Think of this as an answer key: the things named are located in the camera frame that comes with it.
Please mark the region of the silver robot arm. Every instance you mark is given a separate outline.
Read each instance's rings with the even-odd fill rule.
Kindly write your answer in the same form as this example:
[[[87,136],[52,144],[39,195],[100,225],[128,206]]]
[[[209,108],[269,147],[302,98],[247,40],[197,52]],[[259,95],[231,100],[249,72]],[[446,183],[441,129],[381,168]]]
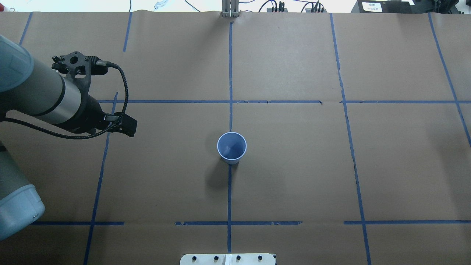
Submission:
[[[137,121],[127,115],[128,84],[121,67],[75,51],[54,56],[49,67],[24,47],[2,36],[1,121],[62,139],[90,139],[118,132],[133,137]],[[125,100],[120,112],[106,113],[89,95],[91,77],[120,72]],[[36,187],[1,144],[0,238],[5,240],[37,221],[45,211]]]

